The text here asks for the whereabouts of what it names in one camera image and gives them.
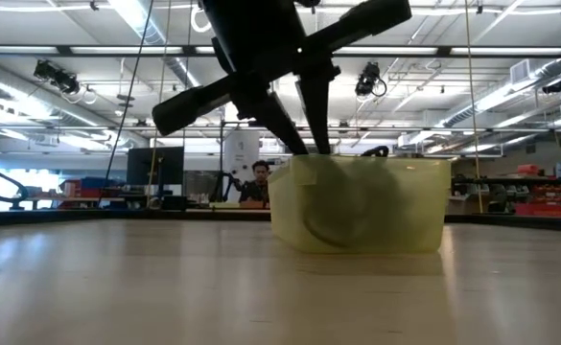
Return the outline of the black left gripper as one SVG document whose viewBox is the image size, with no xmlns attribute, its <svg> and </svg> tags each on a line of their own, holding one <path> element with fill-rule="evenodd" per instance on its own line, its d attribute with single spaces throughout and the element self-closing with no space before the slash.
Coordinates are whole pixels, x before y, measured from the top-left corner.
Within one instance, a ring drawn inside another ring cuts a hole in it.
<svg viewBox="0 0 561 345">
<path fill-rule="evenodd" d="M 274 134 L 293 154 L 308 150 L 271 82 L 287 75 L 296 83 L 320 154 L 330 154 L 329 83 L 339 73 L 333 53 L 411 19 L 409 0 L 364 0 L 340 19 L 306 34 L 296 10 L 319 0 L 200 0 L 212 26 L 216 58 L 225 77 L 196 86 L 156 105 L 152 118 L 162 135 L 192 124 L 211 110 L 233 103 Z"/>
</svg>

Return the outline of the person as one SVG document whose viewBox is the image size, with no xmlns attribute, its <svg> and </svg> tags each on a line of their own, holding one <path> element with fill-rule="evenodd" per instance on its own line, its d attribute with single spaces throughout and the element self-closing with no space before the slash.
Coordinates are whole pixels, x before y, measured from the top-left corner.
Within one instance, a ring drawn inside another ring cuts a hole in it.
<svg viewBox="0 0 561 345">
<path fill-rule="evenodd" d="M 239 201 L 262 201 L 267 203 L 269 201 L 269 164 L 263 160 L 256 161 L 252 165 L 252 171 L 254 179 L 243 184 Z"/>
</svg>

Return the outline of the white cylindrical tank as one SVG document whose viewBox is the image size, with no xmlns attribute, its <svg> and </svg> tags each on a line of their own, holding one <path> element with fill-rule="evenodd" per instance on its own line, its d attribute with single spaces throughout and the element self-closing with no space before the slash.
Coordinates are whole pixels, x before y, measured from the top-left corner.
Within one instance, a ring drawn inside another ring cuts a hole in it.
<svg viewBox="0 0 561 345">
<path fill-rule="evenodd" d="M 232 131 L 223 140 L 223 170 L 241 183 L 252 180 L 252 165 L 259 160 L 259 150 L 258 131 Z"/>
</svg>

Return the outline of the black background monitor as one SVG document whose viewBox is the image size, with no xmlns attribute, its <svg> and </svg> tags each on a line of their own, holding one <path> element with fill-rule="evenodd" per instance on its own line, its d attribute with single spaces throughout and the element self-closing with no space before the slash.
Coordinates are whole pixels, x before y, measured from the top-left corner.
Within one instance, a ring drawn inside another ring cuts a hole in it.
<svg viewBox="0 0 561 345">
<path fill-rule="evenodd" d="M 184 175 L 184 147 L 130 149 L 126 185 L 143 194 L 178 196 Z"/>
</svg>

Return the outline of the translucent yellow plastic bin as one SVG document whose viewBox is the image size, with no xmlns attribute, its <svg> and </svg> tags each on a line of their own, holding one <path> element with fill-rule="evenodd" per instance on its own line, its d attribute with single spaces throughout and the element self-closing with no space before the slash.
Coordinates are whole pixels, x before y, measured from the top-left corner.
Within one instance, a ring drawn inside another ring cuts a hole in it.
<svg viewBox="0 0 561 345">
<path fill-rule="evenodd" d="M 298 155 L 269 178 L 271 229 L 307 253 L 434 252 L 450 189 L 447 160 Z"/>
</svg>

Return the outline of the overhead light bar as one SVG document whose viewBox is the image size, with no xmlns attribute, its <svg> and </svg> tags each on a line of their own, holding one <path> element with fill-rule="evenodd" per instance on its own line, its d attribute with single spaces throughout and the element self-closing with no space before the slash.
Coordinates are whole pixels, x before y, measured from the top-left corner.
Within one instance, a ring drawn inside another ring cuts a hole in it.
<svg viewBox="0 0 561 345">
<path fill-rule="evenodd" d="M 142 55 L 160 57 L 206 57 L 215 55 L 211 46 L 41 46 L 0 45 L 0 56 L 34 57 L 104 57 L 132 58 Z M 336 50 L 338 58 L 561 58 L 561 46 L 385 46 L 353 45 Z"/>
</svg>

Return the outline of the blue and red crates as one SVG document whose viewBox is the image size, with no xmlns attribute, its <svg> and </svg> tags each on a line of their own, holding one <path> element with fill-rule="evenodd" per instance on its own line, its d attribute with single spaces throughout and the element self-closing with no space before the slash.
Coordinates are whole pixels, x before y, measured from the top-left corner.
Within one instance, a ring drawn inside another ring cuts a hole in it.
<svg viewBox="0 0 561 345">
<path fill-rule="evenodd" d="M 115 197 L 123 190 L 119 181 L 101 177 L 66 179 L 58 185 L 60 191 L 69 197 Z"/>
</svg>

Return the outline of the ceiling air vent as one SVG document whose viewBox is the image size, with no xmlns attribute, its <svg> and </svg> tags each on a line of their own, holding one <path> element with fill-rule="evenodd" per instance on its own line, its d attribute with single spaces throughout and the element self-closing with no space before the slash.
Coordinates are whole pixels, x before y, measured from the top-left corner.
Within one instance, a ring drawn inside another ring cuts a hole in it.
<svg viewBox="0 0 561 345">
<path fill-rule="evenodd" d="M 513 85 L 517 85 L 524 81 L 530 80 L 530 60 L 523 59 L 512 65 L 509 69 L 510 81 Z"/>
</svg>

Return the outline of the shelf with red bins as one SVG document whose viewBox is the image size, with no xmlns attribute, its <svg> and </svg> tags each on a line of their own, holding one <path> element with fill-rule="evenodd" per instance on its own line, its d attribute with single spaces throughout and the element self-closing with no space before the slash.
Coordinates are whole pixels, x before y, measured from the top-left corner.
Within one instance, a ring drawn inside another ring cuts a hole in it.
<svg viewBox="0 0 561 345">
<path fill-rule="evenodd" d="M 523 165 L 514 175 L 458 173 L 452 179 L 446 212 L 561 218 L 561 177 L 548 176 L 534 165 Z"/>
</svg>

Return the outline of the black background rig frame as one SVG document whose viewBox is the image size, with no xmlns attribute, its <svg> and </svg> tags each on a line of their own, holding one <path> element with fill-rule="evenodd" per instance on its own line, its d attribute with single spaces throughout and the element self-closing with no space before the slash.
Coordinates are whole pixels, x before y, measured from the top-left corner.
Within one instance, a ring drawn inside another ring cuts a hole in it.
<svg viewBox="0 0 561 345">
<path fill-rule="evenodd" d="M 270 170 L 273 172 L 279 166 L 283 165 L 291 156 L 288 151 L 285 151 L 285 145 L 281 143 L 270 131 L 260 126 L 250 126 L 249 123 L 226 123 L 222 125 L 221 137 L 219 138 L 220 145 L 220 170 L 223 173 L 228 173 L 223 170 L 223 140 L 234 130 L 249 130 L 258 131 L 260 137 L 260 150 L 259 160 L 266 161 L 269 164 Z"/>
</svg>

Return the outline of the black aluminium table frame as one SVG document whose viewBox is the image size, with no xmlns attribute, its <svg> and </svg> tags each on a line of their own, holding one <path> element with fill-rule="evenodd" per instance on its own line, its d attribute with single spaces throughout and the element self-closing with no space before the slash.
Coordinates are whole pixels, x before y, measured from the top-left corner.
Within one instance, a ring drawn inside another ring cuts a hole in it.
<svg viewBox="0 0 561 345">
<path fill-rule="evenodd" d="M 99 219 L 271 221 L 260 211 L 128 211 L 128 210 L 33 210 L 0 212 L 0 226 Z M 445 223 L 466 223 L 561 231 L 561 218 L 510 215 L 448 215 Z"/>
</svg>

